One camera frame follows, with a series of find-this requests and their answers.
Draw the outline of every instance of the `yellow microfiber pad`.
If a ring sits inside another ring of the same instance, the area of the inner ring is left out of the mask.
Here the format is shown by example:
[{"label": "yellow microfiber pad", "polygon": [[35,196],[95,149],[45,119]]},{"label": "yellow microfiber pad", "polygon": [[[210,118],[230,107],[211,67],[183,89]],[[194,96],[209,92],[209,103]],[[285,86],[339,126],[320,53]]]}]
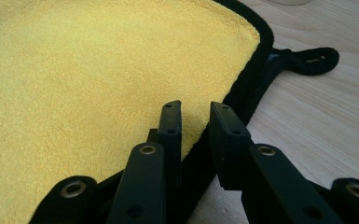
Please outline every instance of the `yellow microfiber pad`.
[{"label": "yellow microfiber pad", "polygon": [[68,176],[123,169],[173,100],[184,158],[259,39],[209,0],[0,0],[0,223]]}]

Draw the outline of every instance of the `yellow sponge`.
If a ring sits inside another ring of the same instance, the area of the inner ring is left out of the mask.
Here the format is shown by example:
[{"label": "yellow sponge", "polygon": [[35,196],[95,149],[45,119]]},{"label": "yellow sponge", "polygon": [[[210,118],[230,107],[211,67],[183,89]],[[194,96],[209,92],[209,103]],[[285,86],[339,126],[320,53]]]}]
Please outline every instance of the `yellow sponge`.
[{"label": "yellow sponge", "polygon": [[0,0],[0,223],[68,176],[123,169],[173,100],[184,158],[259,39],[210,0]]}]

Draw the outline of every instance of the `black plastic tab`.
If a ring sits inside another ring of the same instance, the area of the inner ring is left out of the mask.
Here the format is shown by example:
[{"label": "black plastic tab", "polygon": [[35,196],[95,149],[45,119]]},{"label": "black plastic tab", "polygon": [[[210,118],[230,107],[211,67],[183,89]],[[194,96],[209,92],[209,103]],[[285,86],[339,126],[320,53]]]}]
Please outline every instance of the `black plastic tab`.
[{"label": "black plastic tab", "polygon": [[[266,206],[258,211],[264,216],[261,223],[343,223],[278,148],[253,145],[246,159],[246,174],[251,177],[247,184],[255,186]],[[246,206],[251,204],[244,199],[242,196],[245,211],[252,220],[255,214],[248,214]]]},{"label": "black plastic tab", "polygon": [[181,184],[182,156],[182,114],[180,101],[172,101],[162,107],[159,119],[158,140],[165,150],[167,187],[169,189],[177,189]]},{"label": "black plastic tab", "polygon": [[224,189],[242,190],[246,184],[244,155],[253,142],[231,107],[211,103],[208,141],[220,185]]},{"label": "black plastic tab", "polygon": [[37,207],[30,223],[88,223],[94,217],[97,182],[71,176],[53,187]]},{"label": "black plastic tab", "polygon": [[157,143],[142,143],[131,152],[107,223],[164,221],[164,150]]},{"label": "black plastic tab", "polygon": [[333,182],[330,191],[333,206],[347,223],[359,223],[359,180],[341,178]]}]

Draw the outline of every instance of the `wood grain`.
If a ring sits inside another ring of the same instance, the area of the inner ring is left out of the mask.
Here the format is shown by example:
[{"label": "wood grain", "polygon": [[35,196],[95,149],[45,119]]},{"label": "wood grain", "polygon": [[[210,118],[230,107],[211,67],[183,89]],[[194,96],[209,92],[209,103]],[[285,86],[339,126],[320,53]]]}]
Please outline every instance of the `wood grain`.
[{"label": "wood grain", "polygon": [[[278,147],[306,178],[326,188],[336,178],[359,179],[359,0],[241,2],[269,24],[275,48],[340,53],[326,75],[280,74],[248,125],[254,141]],[[240,197],[221,190],[215,179],[188,223],[247,223]]]}]

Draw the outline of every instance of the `black rubber strap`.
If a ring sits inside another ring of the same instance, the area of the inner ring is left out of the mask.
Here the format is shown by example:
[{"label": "black rubber strap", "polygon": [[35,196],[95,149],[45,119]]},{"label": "black rubber strap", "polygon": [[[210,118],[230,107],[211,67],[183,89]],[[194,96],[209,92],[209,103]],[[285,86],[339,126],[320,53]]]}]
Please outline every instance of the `black rubber strap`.
[{"label": "black rubber strap", "polygon": [[335,49],[319,48],[293,52],[290,49],[273,49],[269,55],[252,97],[248,97],[242,114],[243,123],[247,124],[254,114],[261,98],[272,81],[283,71],[289,70],[304,76],[317,76],[336,67],[339,54]]},{"label": "black rubber strap", "polygon": [[339,54],[335,49],[318,48],[293,52],[290,49],[274,49],[272,55],[279,56],[281,69],[305,76],[317,76],[331,71],[338,64]]}]

